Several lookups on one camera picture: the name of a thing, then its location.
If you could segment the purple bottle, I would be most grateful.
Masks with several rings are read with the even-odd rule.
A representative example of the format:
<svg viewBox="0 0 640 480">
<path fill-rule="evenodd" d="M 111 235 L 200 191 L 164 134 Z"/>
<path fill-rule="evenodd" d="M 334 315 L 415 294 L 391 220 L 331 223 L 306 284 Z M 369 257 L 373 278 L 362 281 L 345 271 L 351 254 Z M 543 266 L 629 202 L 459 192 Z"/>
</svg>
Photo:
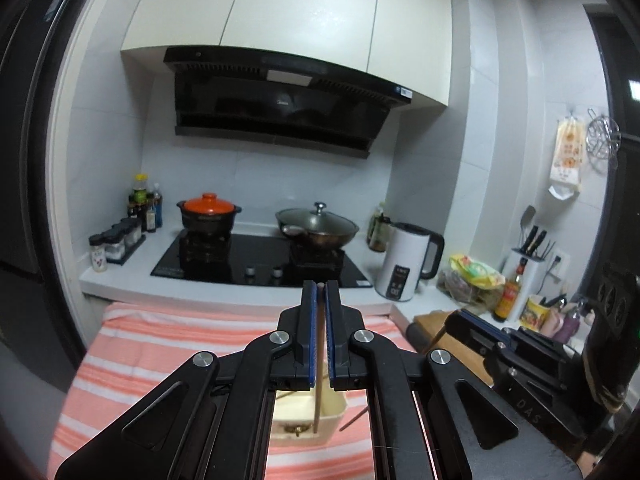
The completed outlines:
<svg viewBox="0 0 640 480">
<path fill-rule="evenodd" d="M 561 344 L 567 344 L 570 338 L 577 334 L 584 307 L 585 303 L 579 301 L 577 304 L 573 304 L 568 310 L 563 311 L 561 328 L 553 336 L 555 341 Z"/>
</svg>

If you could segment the cream utensil holder box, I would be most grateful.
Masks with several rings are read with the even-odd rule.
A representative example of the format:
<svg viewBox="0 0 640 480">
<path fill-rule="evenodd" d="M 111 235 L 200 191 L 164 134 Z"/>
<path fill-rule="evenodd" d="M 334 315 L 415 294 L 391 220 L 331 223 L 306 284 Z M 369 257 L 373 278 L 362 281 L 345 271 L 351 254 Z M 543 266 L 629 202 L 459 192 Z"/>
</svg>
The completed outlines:
<svg viewBox="0 0 640 480">
<path fill-rule="evenodd" d="M 276 392 L 270 443 L 277 448 L 325 445 L 337 432 L 347 411 L 344 392 L 335 391 L 329 382 L 328 360 L 322 361 L 320 392 Z"/>
</svg>

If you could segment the white electric kettle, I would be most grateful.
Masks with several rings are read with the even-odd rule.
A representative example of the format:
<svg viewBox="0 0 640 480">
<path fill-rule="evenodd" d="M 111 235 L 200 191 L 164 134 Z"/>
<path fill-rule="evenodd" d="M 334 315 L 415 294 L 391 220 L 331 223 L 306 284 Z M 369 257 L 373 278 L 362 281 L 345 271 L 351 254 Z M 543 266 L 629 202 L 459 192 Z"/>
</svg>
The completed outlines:
<svg viewBox="0 0 640 480">
<path fill-rule="evenodd" d="M 411 300 L 420 281 L 437 275 L 444 249 L 442 234 L 412 223 L 394 223 L 375 291 L 395 302 Z"/>
</svg>

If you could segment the black wok with glass lid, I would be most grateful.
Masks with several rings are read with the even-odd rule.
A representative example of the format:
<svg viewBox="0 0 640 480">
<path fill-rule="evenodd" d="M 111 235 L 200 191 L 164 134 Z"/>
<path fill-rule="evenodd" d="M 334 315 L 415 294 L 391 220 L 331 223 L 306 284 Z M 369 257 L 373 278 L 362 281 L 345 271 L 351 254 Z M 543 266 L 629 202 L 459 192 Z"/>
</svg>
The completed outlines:
<svg viewBox="0 0 640 480">
<path fill-rule="evenodd" d="M 311 209 L 288 208 L 276 213 L 281 234 L 291 242 L 323 249 L 340 249 L 350 243 L 359 226 L 317 202 Z"/>
</svg>

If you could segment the black gas stove top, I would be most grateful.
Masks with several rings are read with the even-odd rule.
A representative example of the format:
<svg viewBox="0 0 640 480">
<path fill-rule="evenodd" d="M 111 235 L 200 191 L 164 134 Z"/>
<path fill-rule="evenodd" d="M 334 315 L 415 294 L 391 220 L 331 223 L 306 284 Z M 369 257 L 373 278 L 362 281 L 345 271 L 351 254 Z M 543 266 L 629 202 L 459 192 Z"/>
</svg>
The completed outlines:
<svg viewBox="0 0 640 480">
<path fill-rule="evenodd" d="M 336 281 L 343 288 L 372 286 L 344 250 L 246 234 L 205 236 L 182 231 L 151 274 L 239 286 L 299 288 L 306 281 Z"/>
</svg>

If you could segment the yellow instant noodle cup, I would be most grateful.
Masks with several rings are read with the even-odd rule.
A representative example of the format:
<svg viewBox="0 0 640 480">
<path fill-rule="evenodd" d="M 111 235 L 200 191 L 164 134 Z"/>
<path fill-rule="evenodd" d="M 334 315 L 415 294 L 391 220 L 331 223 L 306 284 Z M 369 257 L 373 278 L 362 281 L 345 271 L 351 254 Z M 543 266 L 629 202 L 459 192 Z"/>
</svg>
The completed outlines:
<svg viewBox="0 0 640 480">
<path fill-rule="evenodd" d="M 520 315 L 521 326 L 524 326 L 529 330 L 536 330 L 536 332 L 541 329 L 550 310 L 549 307 L 544 305 L 545 301 L 546 298 L 540 295 L 532 295 L 528 297 Z"/>
</svg>

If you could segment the oil bottle behind kettle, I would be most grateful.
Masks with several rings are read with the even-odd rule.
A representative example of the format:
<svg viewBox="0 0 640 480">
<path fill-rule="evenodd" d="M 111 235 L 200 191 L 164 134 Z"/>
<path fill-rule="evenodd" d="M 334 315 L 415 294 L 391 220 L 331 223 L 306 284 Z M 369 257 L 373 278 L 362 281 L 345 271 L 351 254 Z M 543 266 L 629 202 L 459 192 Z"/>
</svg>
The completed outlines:
<svg viewBox="0 0 640 480">
<path fill-rule="evenodd" d="M 367 246 L 372 252 L 385 252 L 389 239 L 390 217 L 385 213 L 385 203 L 381 202 L 370 218 Z"/>
</svg>

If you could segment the brown sauce bottle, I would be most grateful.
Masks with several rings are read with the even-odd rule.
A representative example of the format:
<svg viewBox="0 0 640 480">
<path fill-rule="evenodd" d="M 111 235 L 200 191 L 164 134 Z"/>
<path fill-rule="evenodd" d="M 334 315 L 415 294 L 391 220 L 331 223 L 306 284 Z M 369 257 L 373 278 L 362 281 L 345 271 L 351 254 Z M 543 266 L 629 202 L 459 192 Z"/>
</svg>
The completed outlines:
<svg viewBox="0 0 640 480">
<path fill-rule="evenodd" d="M 509 314 L 513 310 L 515 301 L 518 299 L 518 294 L 521 290 L 521 281 L 527 263 L 528 260 L 526 258 L 521 258 L 513 275 L 506 281 L 506 284 L 504 284 L 502 296 L 495 308 L 495 311 L 492 312 L 492 317 L 500 323 L 504 322 L 509 317 Z"/>
</svg>

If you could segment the wooden cutting board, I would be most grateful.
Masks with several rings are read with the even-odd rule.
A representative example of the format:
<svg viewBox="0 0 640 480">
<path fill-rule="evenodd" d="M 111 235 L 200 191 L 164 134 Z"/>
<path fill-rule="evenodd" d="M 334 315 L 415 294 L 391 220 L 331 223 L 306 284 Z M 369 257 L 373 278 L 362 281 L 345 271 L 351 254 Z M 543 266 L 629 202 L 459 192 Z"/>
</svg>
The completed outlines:
<svg viewBox="0 0 640 480">
<path fill-rule="evenodd" d="M 439 329 L 445 325 L 445 321 L 450 314 L 451 311 L 434 311 L 417 315 L 413 319 L 413 321 L 418 324 L 420 334 L 426 337 L 426 345 L 428 345 Z M 447 350 L 486 385 L 491 387 L 494 384 L 494 380 L 487 373 L 487 370 L 485 370 L 483 357 L 448 333 L 442 337 L 435 349 Z"/>
</svg>

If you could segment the white knife block holder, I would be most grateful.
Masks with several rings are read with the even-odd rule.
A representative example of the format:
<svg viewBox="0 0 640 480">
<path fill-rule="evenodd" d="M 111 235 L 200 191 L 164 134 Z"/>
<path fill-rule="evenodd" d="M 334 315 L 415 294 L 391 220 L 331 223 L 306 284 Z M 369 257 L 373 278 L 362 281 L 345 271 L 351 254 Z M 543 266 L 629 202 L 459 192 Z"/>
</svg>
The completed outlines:
<svg viewBox="0 0 640 480">
<path fill-rule="evenodd" d="M 538 290 L 547 269 L 547 263 L 541 260 L 541 258 L 529 257 L 518 249 L 512 249 L 501 269 L 502 275 L 505 278 L 510 278 L 515 273 L 522 259 L 526 260 L 526 266 L 520 281 L 520 292 L 516 297 L 509 316 L 506 318 L 509 322 L 516 322 L 520 319 L 528 298 Z"/>
</svg>

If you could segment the yellow snack bag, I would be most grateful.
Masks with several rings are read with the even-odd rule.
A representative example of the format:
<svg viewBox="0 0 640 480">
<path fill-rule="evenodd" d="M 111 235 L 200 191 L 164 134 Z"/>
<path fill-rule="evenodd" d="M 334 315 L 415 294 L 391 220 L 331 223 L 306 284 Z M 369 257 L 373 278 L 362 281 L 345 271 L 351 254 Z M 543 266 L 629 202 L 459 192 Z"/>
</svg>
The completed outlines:
<svg viewBox="0 0 640 480">
<path fill-rule="evenodd" d="M 467 255 L 449 257 L 451 270 L 456 271 L 468 284 L 483 290 L 491 290 L 506 284 L 506 278 L 488 264 Z"/>
</svg>

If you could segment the black pot with orange lid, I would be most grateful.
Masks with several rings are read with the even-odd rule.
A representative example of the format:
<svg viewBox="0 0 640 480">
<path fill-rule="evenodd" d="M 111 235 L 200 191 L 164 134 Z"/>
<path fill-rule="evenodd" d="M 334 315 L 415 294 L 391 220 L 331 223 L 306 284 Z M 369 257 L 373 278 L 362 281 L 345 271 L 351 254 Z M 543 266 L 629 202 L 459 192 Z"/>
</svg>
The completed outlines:
<svg viewBox="0 0 640 480">
<path fill-rule="evenodd" d="M 203 193 L 200 197 L 180 200 L 177 207 L 182 225 L 187 230 L 206 234 L 229 234 L 235 217 L 242 211 L 240 206 L 222 200 L 215 193 Z"/>
</svg>

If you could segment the pink white striped cloth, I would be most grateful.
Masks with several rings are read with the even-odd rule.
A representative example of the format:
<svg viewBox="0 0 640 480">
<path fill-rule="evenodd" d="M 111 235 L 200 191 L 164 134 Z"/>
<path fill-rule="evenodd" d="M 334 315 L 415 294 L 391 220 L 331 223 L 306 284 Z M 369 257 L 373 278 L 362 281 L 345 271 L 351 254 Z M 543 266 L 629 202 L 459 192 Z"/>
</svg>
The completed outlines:
<svg viewBox="0 0 640 480">
<path fill-rule="evenodd" d="M 126 412 L 200 350 L 237 352 L 277 327 L 275 316 L 185 311 L 114 302 L 82 360 L 54 430 L 47 466 L 54 478 L 66 458 Z M 347 393 L 346 420 L 366 405 L 362 391 Z M 337 431 L 325 445 L 270 448 L 269 479 L 371 479 L 367 419 Z"/>
</svg>

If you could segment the condiment bottles group corner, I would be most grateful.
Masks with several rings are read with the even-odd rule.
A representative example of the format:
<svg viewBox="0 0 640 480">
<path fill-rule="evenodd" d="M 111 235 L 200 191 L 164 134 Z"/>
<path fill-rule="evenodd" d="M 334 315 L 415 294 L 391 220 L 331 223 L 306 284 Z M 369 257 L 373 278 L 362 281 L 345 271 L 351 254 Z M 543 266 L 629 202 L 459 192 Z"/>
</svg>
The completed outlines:
<svg viewBox="0 0 640 480">
<path fill-rule="evenodd" d="M 155 233 L 163 226 L 163 195 L 158 183 L 151 183 L 147 174 L 136 174 L 128 195 L 127 217 L 138 219 L 142 231 Z"/>
</svg>

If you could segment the hanging paper bag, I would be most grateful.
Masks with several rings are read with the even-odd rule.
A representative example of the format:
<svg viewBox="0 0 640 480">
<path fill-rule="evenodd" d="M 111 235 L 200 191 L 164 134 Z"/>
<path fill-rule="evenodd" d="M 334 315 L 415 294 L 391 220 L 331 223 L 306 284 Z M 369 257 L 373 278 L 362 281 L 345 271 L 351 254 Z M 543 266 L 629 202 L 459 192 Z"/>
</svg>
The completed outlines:
<svg viewBox="0 0 640 480">
<path fill-rule="evenodd" d="M 561 202 L 580 192 L 586 151 L 586 125 L 575 116 L 559 121 L 549 171 L 548 191 Z"/>
</svg>

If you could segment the black range hood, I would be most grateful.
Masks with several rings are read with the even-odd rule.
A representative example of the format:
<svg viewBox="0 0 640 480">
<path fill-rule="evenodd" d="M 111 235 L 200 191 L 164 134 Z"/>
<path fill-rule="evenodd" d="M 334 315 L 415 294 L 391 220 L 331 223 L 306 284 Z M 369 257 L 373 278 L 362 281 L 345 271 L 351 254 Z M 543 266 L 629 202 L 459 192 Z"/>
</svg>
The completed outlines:
<svg viewBox="0 0 640 480">
<path fill-rule="evenodd" d="M 360 70 L 283 52 L 170 47 L 175 132 L 366 159 L 411 90 Z"/>
</svg>

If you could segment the hanging metal steamer rack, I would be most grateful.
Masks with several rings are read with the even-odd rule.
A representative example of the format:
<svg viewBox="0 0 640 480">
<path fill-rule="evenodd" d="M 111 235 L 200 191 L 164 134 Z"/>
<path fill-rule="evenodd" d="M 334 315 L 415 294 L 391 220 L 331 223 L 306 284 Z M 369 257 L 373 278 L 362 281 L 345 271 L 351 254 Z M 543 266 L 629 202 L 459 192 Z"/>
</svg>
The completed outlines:
<svg viewBox="0 0 640 480">
<path fill-rule="evenodd" d="M 610 116 L 588 110 L 589 122 L 586 130 L 586 150 L 592 160 L 606 160 L 617 167 L 617 153 L 622 144 L 620 126 Z"/>
</svg>

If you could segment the black refrigerator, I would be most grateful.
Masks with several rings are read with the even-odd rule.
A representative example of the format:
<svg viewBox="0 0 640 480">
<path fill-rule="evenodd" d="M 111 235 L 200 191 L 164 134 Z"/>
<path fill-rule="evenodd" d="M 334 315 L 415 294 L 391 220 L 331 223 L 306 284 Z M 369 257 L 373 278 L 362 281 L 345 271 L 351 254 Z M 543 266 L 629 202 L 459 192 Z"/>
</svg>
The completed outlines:
<svg viewBox="0 0 640 480">
<path fill-rule="evenodd" d="M 48 120 L 88 0 L 29 0 L 1 29 L 1 269 L 36 290 L 35 315 L 77 363 L 84 346 L 63 297 L 46 192 Z"/>
</svg>

